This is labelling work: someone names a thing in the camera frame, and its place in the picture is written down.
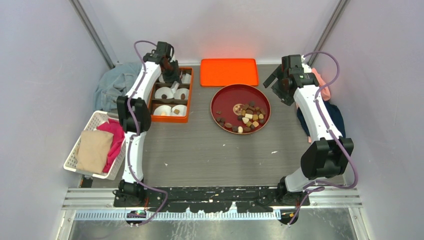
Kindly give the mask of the orange box lid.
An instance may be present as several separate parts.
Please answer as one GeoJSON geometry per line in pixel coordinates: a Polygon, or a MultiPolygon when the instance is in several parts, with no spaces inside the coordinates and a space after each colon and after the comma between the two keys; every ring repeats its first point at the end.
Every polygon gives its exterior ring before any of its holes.
{"type": "Polygon", "coordinates": [[[259,85],[256,60],[253,58],[206,58],[200,63],[202,87],[225,87],[243,84],[259,85]]]}

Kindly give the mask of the silver metal tongs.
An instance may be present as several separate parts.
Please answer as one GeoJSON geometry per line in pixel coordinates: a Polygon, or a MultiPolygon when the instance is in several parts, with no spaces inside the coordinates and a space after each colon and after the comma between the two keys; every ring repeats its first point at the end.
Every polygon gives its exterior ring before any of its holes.
{"type": "Polygon", "coordinates": [[[172,92],[172,95],[174,95],[176,93],[176,91],[178,90],[180,86],[180,83],[178,81],[174,81],[173,84],[171,85],[170,89],[172,92]]]}

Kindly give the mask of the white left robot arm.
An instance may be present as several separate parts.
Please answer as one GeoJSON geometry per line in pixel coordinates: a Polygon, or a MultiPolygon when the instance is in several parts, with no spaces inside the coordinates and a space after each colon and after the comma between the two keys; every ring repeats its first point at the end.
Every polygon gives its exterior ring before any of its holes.
{"type": "Polygon", "coordinates": [[[175,49],[167,42],[159,41],[154,49],[139,56],[141,70],[126,95],[117,98],[119,123],[125,139],[125,172],[118,190],[133,206],[141,206],[146,200],[143,183],[143,147],[152,118],[148,107],[151,91],[158,79],[176,89],[181,83],[181,71],[175,59],[175,49]]]}

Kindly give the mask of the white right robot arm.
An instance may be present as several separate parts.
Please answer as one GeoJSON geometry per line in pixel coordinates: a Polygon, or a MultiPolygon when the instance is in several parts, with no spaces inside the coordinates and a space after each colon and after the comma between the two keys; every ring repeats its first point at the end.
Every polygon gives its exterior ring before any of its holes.
{"type": "Polygon", "coordinates": [[[282,103],[298,106],[311,139],[300,159],[300,167],[277,185],[277,198],[286,206],[314,183],[325,183],[327,179],[343,175],[354,148],[353,141],[338,130],[325,106],[322,91],[326,85],[320,84],[304,61],[305,57],[300,54],[283,56],[281,65],[263,83],[282,103]]]}

